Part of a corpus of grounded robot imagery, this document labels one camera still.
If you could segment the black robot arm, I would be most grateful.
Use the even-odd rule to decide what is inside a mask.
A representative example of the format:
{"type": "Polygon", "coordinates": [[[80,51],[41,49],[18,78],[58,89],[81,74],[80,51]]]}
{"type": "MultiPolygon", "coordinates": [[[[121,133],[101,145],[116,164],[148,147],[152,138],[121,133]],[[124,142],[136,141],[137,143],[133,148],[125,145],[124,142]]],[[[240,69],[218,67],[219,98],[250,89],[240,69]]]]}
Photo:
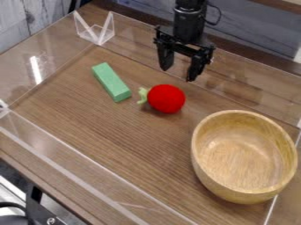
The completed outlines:
{"type": "Polygon", "coordinates": [[[219,8],[208,0],[175,0],[173,20],[171,26],[156,25],[153,44],[157,49],[159,65],[163,71],[173,64],[175,54],[189,58],[185,81],[192,82],[209,65],[215,50],[214,44],[203,33],[204,24],[215,25],[205,20],[207,6],[219,8]]]}

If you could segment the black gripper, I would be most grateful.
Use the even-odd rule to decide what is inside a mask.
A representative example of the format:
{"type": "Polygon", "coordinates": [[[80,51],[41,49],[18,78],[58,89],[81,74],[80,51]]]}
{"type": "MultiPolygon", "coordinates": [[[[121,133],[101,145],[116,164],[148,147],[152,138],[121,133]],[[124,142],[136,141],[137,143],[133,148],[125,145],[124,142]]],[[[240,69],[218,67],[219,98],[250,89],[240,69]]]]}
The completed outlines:
{"type": "Polygon", "coordinates": [[[172,27],[168,25],[156,25],[153,44],[157,48],[159,65],[163,71],[168,70],[173,64],[173,53],[191,57],[185,81],[192,82],[201,73],[205,63],[211,63],[214,43],[208,40],[207,35],[201,34],[195,40],[185,43],[172,35],[172,27]]]}

